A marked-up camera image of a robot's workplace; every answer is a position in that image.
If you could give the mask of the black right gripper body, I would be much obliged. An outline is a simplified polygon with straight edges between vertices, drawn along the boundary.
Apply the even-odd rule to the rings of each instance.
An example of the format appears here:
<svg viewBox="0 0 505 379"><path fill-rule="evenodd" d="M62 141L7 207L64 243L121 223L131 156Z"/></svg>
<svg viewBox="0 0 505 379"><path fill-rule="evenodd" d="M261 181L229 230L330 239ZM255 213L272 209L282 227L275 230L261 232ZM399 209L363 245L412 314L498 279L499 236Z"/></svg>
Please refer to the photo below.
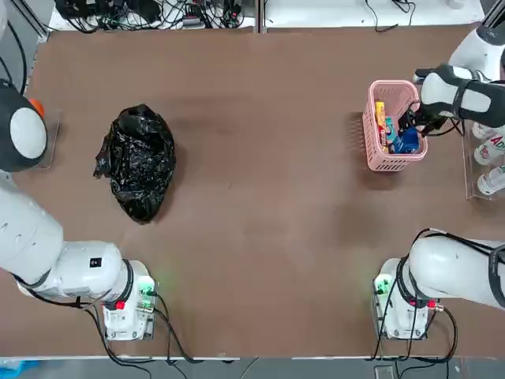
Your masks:
<svg viewBox="0 0 505 379"><path fill-rule="evenodd" d="M411 103L410 111L412 112L413 128L416 129L416 124L419 122L428 122L430 124L430 133L439 130L447 121L448 117L443 116L433 111L430 111L421 103Z"/></svg>

